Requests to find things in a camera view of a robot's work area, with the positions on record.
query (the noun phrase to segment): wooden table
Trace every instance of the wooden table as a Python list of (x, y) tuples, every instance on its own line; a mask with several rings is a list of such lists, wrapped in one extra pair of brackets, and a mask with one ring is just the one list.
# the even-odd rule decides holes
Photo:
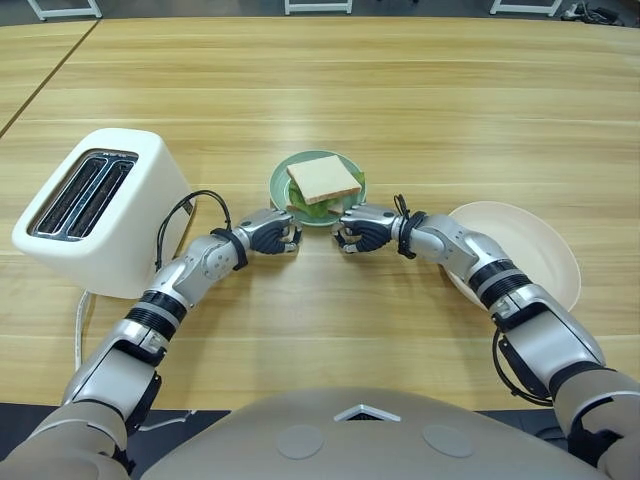
[(95, 22), (0, 28), (0, 137)]
[[(640, 376), (637, 31), (425, 18), (103, 21), (0, 140), (9, 232), (54, 167), (108, 126), (164, 137), (236, 220), (305, 149), (341, 152), (369, 200), (449, 212), (526, 208), (573, 248), (574, 312), (609, 364)], [(222, 225), (201, 203), (189, 236)], [(55, 403), (73, 370), (80, 290), (0, 240), (0, 401)], [(131, 301), (99, 298), (93, 347)], [(255, 256), (184, 322), (157, 407), (237, 408), (283, 390), (369, 385), (524, 408), (490, 360), (492, 328), (437, 266), (394, 246), (342, 256), (307, 229), (297, 257)]]

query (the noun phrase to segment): silver metal arm segment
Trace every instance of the silver metal arm segment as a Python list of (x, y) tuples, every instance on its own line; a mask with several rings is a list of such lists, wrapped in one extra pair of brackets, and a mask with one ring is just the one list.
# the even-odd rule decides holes
[[(292, 226), (293, 238), (283, 240)], [(300, 236), (291, 214), (266, 209), (231, 231), (216, 229), (191, 242), (157, 272), (142, 298), (78, 369), (62, 407), (0, 463), (0, 478), (128, 478), (127, 434), (151, 408), (161, 385), (155, 367), (187, 312), (218, 281), (246, 265), (248, 251), (294, 251)]]
[(396, 240), (410, 250), (399, 253), (461, 278), (488, 309), (500, 331), (498, 346), (525, 389), (553, 398), (571, 453), (616, 480), (640, 478), (638, 382), (606, 368), (593, 336), (497, 242), (447, 215), (409, 217), (367, 204), (345, 212), (333, 233), (347, 253)]

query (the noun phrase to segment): white bowl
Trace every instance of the white bowl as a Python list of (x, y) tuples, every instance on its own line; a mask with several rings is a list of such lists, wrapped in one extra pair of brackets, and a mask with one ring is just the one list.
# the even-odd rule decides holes
[[(449, 214), (464, 227), (496, 240), (532, 282), (544, 287), (564, 308), (580, 298), (580, 268), (567, 242), (548, 223), (522, 208), (500, 202), (474, 202)], [(464, 282), (447, 271), (462, 294), (485, 308)]]

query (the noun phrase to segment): white bread slice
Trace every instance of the white bread slice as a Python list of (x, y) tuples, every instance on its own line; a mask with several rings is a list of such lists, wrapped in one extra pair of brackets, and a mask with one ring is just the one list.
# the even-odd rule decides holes
[(358, 193), (362, 189), (337, 155), (289, 165), (287, 173), (300, 187), (307, 205)]
[(331, 202), (331, 204), (327, 207), (329, 213), (333, 213), (334, 215), (342, 215), (344, 213), (344, 204), (342, 203), (341, 198), (336, 198), (335, 201)]

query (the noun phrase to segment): black cable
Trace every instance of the black cable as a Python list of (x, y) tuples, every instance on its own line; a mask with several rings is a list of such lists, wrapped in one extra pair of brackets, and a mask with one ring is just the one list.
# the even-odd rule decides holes
[(220, 207), (222, 207), (222, 211), (224, 212), (224, 223), (227, 224), (226, 230), (231, 231), (231, 214), (229, 213), (229, 208), (227, 207), (226, 202), (220, 195), (218, 195), (213, 190), (196, 190), (195, 192), (191, 192), (189, 195), (182, 198), (178, 203), (175, 204), (175, 206), (169, 212), (169, 215), (167, 215), (160, 224), (158, 235), (156, 237), (156, 272), (160, 270), (160, 268), (162, 268), (162, 245), (164, 243), (164, 234), (167, 230), (169, 222), (171, 221), (171, 217), (173, 217), (173, 215), (178, 210), (183, 208), (187, 204), (187, 202), (189, 202), (189, 200), (200, 195), (211, 197), (220, 204)]
[(493, 340), (491, 341), (491, 355), (493, 357), (493, 366), (496, 369), (498, 377), (502, 380), (502, 383), (506, 385), (506, 387), (511, 391), (511, 395), (514, 397), (520, 397), (528, 402), (533, 403), (534, 405), (538, 405), (540, 407), (553, 407), (553, 402), (543, 397), (538, 397), (537, 395), (532, 395), (524, 390), (518, 388), (507, 375), (504, 373), (504, 370), (500, 366), (500, 361), (498, 360), (498, 339), (500, 338), (500, 330), (496, 328), (496, 333), (493, 334)]

